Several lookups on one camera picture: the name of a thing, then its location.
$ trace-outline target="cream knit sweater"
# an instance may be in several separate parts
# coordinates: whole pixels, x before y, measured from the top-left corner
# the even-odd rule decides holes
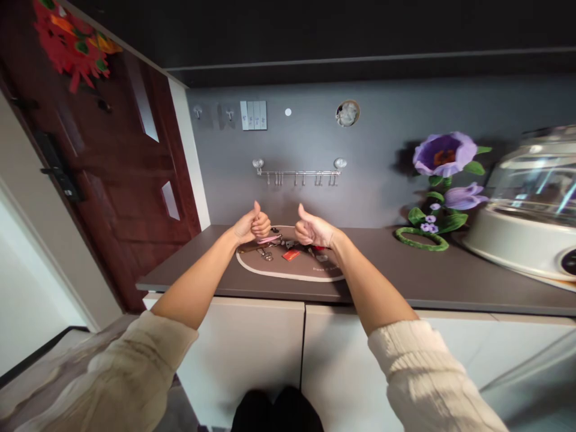
[[[52,407],[17,430],[152,431],[166,409],[176,369],[197,337],[183,324],[144,312]],[[427,322],[382,327],[370,335],[368,346],[406,431],[507,430]]]

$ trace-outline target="hanging rail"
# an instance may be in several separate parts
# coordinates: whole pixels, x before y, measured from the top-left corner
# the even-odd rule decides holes
[[[347,161],[343,158],[338,158],[334,161],[335,170],[332,171],[262,171],[264,161],[262,159],[254,159],[252,166],[256,168],[256,174],[259,176],[266,176],[268,185],[270,184],[270,177],[274,177],[274,185],[282,186],[284,184],[284,176],[294,177],[294,186],[298,185],[298,178],[302,177],[302,186],[306,186],[306,177],[314,176],[314,186],[322,186],[324,177],[328,177],[328,186],[337,186],[337,179],[342,174],[341,169],[344,168]]]

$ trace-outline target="wall switch panel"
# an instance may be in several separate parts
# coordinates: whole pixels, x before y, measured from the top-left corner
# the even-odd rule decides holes
[[[240,101],[240,115],[242,116],[242,130],[248,130],[248,107],[246,101]]]
[[[240,101],[242,130],[268,129],[266,101]]]
[[[268,129],[268,122],[266,117],[266,101],[260,101],[260,129]]]
[[[254,102],[246,102],[248,109],[248,130],[254,130]]]
[[[254,104],[254,130],[260,130],[260,102],[253,102]]]

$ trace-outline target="hand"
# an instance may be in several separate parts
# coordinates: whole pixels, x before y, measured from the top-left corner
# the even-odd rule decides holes
[[[240,218],[232,227],[238,244],[248,243],[256,238],[265,238],[270,232],[270,219],[260,211],[260,204],[254,201],[254,208]]]
[[[298,206],[298,215],[301,220],[296,223],[296,239],[300,244],[332,247],[334,234],[339,231],[336,227],[308,213],[302,204]]]

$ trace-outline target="white cabinet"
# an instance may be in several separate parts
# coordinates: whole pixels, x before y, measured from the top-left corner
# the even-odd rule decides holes
[[[146,296],[146,307],[159,297]],[[576,389],[573,320],[418,314],[440,331],[513,432],[554,431],[546,422],[570,421],[558,419],[557,413],[563,400],[573,400],[563,395],[573,395]],[[284,385],[298,387],[302,373],[302,393],[326,432],[403,431],[353,308],[215,298],[199,332],[178,376],[201,424],[229,428],[248,390],[263,389],[273,397]],[[551,400],[558,402],[551,405]],[[542,410],[548,410],[548,416],[535,416]]]
[[[513,432],[574,430],[574,321],[493,316],[498,325],[468,367],[486,402]]]
[[[489,314],[418,311],[464,365],[497,321]],[[386,378],[352,308],[306,306],[302,393],[326,432],[404,430],[386,397]]]
[[[157,298],[146,296],[146,307]],[[230,428],[251,389],[275,396],[299,386],[304,303],[216,297],[199,334],[178,377],[201,424]]]

